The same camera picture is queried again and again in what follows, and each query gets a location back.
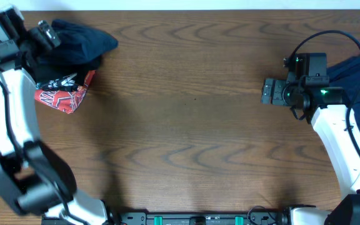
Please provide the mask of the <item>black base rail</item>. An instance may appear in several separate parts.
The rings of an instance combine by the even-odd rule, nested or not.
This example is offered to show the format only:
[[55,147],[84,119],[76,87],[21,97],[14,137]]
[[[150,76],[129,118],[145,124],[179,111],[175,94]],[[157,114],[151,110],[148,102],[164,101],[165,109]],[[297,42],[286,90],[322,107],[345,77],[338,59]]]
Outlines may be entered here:
[[283,225],[291,224],[282,212],[252,210],[236,214],[186,214],[124,212],[121,224],[127,225]]

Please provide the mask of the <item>dark blue denim shorts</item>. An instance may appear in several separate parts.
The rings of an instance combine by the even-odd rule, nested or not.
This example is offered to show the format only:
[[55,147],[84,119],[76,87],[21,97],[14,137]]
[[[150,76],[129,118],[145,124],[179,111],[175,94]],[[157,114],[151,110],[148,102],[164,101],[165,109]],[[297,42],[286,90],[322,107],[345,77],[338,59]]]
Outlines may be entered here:
[[39,58],[43,64],[87,64],[118,47],[118,40],[114,36],[90,26],[55,19],[52,28],[61,43]]

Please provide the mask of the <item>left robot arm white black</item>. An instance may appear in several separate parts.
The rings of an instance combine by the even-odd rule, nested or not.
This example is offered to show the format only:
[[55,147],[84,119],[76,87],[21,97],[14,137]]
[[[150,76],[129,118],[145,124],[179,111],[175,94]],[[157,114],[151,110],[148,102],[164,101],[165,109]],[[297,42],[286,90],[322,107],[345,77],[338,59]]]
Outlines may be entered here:
[[27,30],[12,12],[0,14],[0,196],[18,215],[109,224],[105,204],[80,191],[71,168],[41,141],[34,69],[58,44],[47,22]]

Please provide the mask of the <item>folded black garment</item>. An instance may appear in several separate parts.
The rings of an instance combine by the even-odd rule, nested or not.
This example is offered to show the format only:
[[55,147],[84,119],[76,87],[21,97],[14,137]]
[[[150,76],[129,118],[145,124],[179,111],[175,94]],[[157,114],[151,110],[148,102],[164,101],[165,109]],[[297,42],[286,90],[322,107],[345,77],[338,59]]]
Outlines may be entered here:
[[87,75],[97,70],[101,65],[99,56],[85,64],[53,65],[42,64],[34,70],[34,80],[37,89],[43,91],[75,91],[83,86]]

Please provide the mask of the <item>red black printed garment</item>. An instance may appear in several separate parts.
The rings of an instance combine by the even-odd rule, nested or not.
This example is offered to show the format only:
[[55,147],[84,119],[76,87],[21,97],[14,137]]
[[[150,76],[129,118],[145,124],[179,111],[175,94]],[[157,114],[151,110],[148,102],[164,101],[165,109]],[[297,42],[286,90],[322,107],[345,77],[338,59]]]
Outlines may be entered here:
[[84,84],[79,86],[75,91],[42,91],[38,89],[36,90],[34,98],[40,103],[58,109],[66,114],[71,114],[79,107],[85,98],[95,73],[96,71],[89,71],[84,78]]

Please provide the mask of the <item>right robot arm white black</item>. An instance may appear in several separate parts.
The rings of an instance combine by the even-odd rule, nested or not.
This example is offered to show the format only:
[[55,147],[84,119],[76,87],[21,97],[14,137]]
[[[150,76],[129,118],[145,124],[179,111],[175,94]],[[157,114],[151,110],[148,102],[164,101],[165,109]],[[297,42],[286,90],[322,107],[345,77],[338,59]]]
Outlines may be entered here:
[[303,111],[320,137],[339,183],[341,202],[332,211],[312,206],[293,206],[282,216],[282,224],[360,224],[360,131],[348,97],[341,87],[309,85],[306,79],[266,79],[263,104],[287,106]]

